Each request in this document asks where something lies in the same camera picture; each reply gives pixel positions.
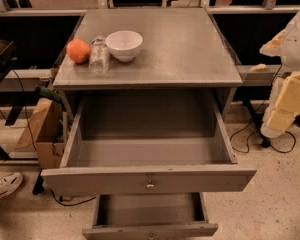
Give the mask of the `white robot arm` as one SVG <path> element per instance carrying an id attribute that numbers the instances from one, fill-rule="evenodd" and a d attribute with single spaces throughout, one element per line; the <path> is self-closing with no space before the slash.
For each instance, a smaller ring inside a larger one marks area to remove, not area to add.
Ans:
<path id="1" fill-rule="evenodd" d="M 263 116 L 261 133 L 269 138 L 282 135 L 300 114 L 300 11 L 284 30 L 264 44 L 260 53 L 279 56 L 292 73 L 277 78 L 272 85 L 269 106 Z"/>

